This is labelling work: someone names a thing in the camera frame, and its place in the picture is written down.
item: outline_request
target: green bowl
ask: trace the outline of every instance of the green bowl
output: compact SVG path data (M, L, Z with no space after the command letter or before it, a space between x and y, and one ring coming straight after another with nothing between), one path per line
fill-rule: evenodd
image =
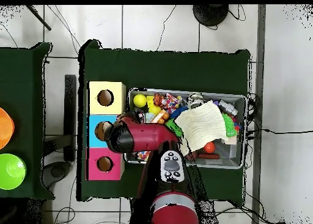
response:
M0 189L17 188L26 175L26 165L22 159L12 154L0 155Z

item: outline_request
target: red ball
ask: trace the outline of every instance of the red ball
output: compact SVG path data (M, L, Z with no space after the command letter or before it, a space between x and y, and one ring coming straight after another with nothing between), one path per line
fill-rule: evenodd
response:
M213 142L208 142L207 144L205 144L204 150L205 150L207 153L213 153L214 150L215 150L215 145L214 145L214 143L213 143Z

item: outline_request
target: yellow ball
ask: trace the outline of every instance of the yellow ball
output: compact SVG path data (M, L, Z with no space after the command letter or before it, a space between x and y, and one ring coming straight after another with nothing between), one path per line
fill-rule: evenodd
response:
M147 103L147 97L143 94L136 94L133 102L138 108L142 108Z

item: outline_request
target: green tablecloth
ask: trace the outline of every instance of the green tablecloth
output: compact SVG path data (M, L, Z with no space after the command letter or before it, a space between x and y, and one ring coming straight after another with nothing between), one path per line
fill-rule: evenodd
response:
M129 88L247 94L249 52L235 54L99 49L90 40L79 51L77 199L135 197L143 166L125 164L120 181L86 181L87 81L120 81ZM242 203L243 168L199 168L209 199Z
M26 164L23 183L13 190L1 190L0 197L52 199L42 185L43 154L43 59L50 43L31 49L0 48L0 107L10 115L15 131L0 154L19 156Z

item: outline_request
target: green toy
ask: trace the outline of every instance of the green toy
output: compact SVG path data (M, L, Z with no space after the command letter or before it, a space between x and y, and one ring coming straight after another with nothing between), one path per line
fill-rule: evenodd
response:
M19 157L12 154L0 155L0 189L17 188L26 175L26 165Z
M176 136L178 136L179 138L181 136L183 136L183 131L181 130L181 128L179 126L177 126L177 124L174 122L174 118L170 119L167 121L167 123L165 123L165 125L172 130Z
M229 117L226 113L222 113L222 116L225 122L226 136L228 136L229 138L232 136L236 136L237 131L235 130L235 125L232 121L232 118Z

